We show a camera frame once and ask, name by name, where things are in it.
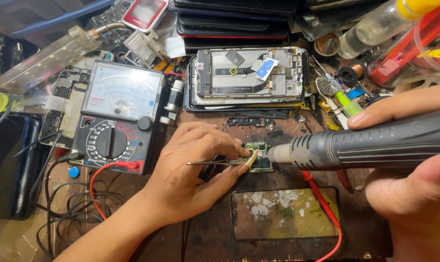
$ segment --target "blue plastic bin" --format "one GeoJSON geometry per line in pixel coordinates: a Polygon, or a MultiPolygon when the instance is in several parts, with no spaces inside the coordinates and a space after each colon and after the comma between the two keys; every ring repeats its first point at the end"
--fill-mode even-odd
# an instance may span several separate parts
{"type": "Polygon", "coordinates": [[[0,33],[43,48],[63,36],[76,19],[115,0],[0,0],[0,33]]]}

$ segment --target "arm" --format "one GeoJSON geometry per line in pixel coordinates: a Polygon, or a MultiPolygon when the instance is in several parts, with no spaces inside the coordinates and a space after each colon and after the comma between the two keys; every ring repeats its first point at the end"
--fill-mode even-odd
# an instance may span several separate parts
{"type": "MultiPolygon", "coordinates": [[[[440,85],[378,101],[349,119],[348,126],[362,129],[438,109],[440,85]]],[[[390,222],[395,262],[440,261],[440,155],[406,174],[375,170],[365,193],[390,222]]]]}
{"type": "Polygon", "coordinates": [[[160,154],[146,186],[103,223],[68,247],[56,262],[128,261],[142,240],[155,230],[184,221],[209,209],[246,172],[232,166],[209,182],[198,178],[215,155],[248,157],[242,142],[203,122],[182,124],[160,154]]]}

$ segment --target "multimeter rotary knob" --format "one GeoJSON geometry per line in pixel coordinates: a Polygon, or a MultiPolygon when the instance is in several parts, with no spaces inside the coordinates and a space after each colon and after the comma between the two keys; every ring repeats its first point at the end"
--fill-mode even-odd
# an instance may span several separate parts
{"type": "Polygon", "coordinates": [[[126,149],[126,145],[126,135],[123,131],[114,127],[100,132],[95,140],[97,152],[107,159],[119,157],[126,149]]]}
{"type": "Polygon", "coordinates": [[[149,116],[143,116],[137,121],[137,128],[143,132],[150,131],[154,126],[154,121],[149,116]]]}

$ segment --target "hand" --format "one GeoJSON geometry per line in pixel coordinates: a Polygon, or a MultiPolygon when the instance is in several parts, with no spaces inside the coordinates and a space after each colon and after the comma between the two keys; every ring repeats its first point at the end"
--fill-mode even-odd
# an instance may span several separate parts
{"type": "MultiPolygon", "coordinates": [[[[438,109],[440,85],[380,100],[350,118],[348,126],[362,129],[438,109]]],[[[440,155],[410,171],[375,170],[366,181],[367,200],[400,225],[440,224],[440,155]]]]}
{"type": "Polygon", "coordinates": [[[144,223],[159,228],[191,218],[209,209],[249,168],[245,164],[228,167],[209,182],[198,178],[202,165],[215,155],[228,159],[249,157],[242,142],[204,122],[182,124],[160,154],[147,185],[135,196],[136,215],[144,223]]]}

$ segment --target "yellow bottle cap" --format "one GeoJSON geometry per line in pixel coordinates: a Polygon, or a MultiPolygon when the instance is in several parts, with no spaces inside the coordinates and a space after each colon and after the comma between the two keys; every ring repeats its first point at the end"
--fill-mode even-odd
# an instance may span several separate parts
{"type": "Polygon", "coordinates": [[[397,8],[402,16],[415,20],[440,6],[440,0],[397,0],[397,8]]]}

